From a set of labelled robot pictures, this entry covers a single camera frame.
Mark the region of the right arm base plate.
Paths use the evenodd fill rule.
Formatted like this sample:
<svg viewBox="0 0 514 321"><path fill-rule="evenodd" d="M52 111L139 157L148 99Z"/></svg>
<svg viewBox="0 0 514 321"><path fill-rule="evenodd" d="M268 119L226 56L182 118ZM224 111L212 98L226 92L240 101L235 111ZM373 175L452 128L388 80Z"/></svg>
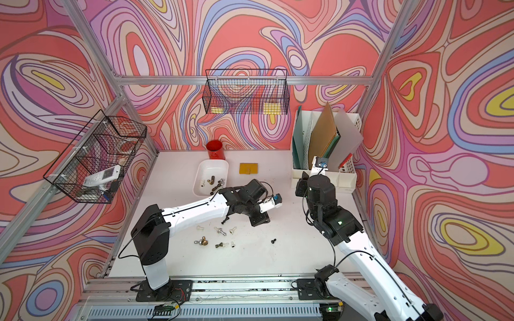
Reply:
<svg viewBox="0 0 514 321"><path fill-rule="evenodd" d="M299 300L336 300L328 290L314 278L300 278L292 283Z"/></svg>

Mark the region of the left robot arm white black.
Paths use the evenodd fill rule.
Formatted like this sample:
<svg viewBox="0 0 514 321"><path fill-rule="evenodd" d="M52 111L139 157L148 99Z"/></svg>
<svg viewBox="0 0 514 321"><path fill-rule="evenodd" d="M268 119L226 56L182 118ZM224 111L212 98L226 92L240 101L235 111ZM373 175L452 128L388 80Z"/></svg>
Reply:
<svg viewBox="0 0 514 321"><path fill-rule="evenodd" d="M169 240L180 231L234 214L248 217L253 227L270 223L268 211L279 208L282 197L269 191L268 186L253 179L244 186L221 188L187 205L163 209L156 204L148 206L131 230L131 241L145 273L144 285L154 291L168 286Z"/></svg>

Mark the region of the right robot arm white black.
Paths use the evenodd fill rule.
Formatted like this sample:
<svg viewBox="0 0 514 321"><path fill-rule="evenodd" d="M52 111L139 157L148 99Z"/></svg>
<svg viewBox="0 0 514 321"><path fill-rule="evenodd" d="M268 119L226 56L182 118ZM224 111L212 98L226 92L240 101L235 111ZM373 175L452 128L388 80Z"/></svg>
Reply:
<svg viewBox="0 0 514 321"><path fill-rule="evenodd" d="M367 320L442 320L441 309L425 303L398 277L372 244L364 226L336 198L335 186L322 174L302 173L295 194L302 197L306 221L343 258L315 274L315 286L322 297L338 298ZM350 262L358 268L370 291L356 285L339 271Z"/></svg>

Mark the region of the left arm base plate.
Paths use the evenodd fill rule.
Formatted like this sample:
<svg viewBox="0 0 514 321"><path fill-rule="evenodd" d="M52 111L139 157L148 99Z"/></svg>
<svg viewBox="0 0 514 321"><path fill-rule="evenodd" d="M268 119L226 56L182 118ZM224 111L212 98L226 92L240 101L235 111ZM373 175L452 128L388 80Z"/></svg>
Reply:
<svg viewBox="0 0 514 321"><path fill-rule="evenodd" d="M153 290L147 280L136 289L137 302L188 302L191 297L192 280L169 280L164 286Z"/></svg>

